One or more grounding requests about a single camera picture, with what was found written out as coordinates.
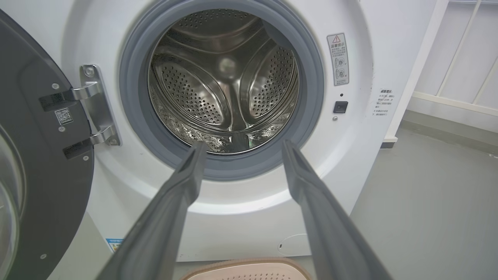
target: door hinge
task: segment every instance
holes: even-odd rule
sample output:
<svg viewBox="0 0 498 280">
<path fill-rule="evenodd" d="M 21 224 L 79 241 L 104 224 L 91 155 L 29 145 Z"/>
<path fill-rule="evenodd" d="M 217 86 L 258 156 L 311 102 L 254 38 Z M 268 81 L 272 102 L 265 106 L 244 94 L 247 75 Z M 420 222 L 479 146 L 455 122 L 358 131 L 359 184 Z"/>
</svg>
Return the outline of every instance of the door hinge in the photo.
<svg viewBox="0 0 498 280">
<path fill-rule="evenodd" d="M 80 68 L 81 88 L 64 92 L 65 100 L 80 100 L 85 108 L 92 126 L 89 140 L 93 145 L 106 143 L 117 146 L 121 144 L 113 119 L 113 114 L 106 99 L 106 91 L 96 65 L 82 65 Z"/>
</svg>

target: white machine body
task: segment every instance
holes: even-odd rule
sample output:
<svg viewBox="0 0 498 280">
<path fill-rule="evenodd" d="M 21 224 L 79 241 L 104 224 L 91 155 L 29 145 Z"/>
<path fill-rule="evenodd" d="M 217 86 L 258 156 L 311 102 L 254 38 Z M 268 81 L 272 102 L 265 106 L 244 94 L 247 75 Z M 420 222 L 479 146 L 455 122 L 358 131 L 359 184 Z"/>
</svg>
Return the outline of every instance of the white machine body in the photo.
<svg viewBox="0 0 498 280">
<path fill-rule="evenodd" d="M 436 0 L 283 2 L 313 35 L 325 73 L 320 117 L 301 150 L 351 213 L 410 75 Z M 95 146 L 87 211 L 104 239 L 124 238 L 173 172 L 131 128 L 119 93 L 124 44 L 151 5 L 145 0 L 0 3 L 48 52 L 73 86 L 80 85 L 80 65 L 95 64 L 101 70 L 122 142 L 121 146 Z M 339 33 L 347 42 L 349 83 L 335 86 L 327 37 Z M 336 101 L 349 102 L 345 114 L 333 113 Z M 281 165 L 244 180 L 204 180 L 198 200 L 189 208 L 178 261 L 308 254 L 301 211 L 288 192 Z"/>
</svg>

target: washing machine door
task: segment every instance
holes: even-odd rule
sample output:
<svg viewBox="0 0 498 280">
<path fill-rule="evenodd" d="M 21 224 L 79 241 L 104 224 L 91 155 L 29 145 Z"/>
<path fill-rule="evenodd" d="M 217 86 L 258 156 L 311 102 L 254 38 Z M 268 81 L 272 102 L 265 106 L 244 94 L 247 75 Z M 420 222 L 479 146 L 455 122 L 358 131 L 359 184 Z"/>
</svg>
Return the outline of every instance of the washing machine door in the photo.
<svg viewBox="0 0 498 280">
<path fill-rule="evenodd" d="M 47 279 L 85 213 L 91 128 L 58 66 L 1 10 L 0 38 L 0 279 Z"/>
</svg>

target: washing machine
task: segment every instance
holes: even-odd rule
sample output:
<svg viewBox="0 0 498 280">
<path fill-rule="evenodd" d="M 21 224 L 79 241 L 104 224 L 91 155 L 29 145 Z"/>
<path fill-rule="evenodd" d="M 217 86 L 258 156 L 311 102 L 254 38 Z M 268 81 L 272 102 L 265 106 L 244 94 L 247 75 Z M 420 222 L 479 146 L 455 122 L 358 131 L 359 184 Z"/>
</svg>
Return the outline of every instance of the washing machine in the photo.
<svg viewBox="0 0 498 280">
<path fill-rule="evenodd" d="M 46 278 L 85 210 L 115 250 L 199 140 L 178 261 L 310 254 L 282 143 L 350 213 L 435 2 L 1 1 L 5 271 Z"/>
</svg>

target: qr code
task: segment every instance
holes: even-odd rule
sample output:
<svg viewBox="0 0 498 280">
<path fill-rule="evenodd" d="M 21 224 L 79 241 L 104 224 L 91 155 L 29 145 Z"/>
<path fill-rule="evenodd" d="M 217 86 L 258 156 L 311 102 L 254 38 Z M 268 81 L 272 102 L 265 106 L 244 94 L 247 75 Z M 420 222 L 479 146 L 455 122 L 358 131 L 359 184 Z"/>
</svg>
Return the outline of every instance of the qr code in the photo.
<svg viewBox="0 0 498 280">
<path fill-rule="evenodd" d="M 59 120 L 60 125 L 65 125 L 73 122 L 73 118 L 71 117 L 71 113 L 69 112 L 69 108 L 64 108 L 55 111 L 55 115 Z"/>
</svg>

